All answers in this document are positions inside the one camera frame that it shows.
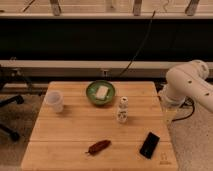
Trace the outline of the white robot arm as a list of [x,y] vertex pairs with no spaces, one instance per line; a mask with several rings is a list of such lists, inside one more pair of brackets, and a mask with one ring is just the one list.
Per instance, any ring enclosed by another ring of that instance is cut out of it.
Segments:
[[166,108],[180,107],[189,97],[213,112],[213,85],[206,81],[209,67],[202,60],[193,60],[170,68],[167,84],[160,97]]

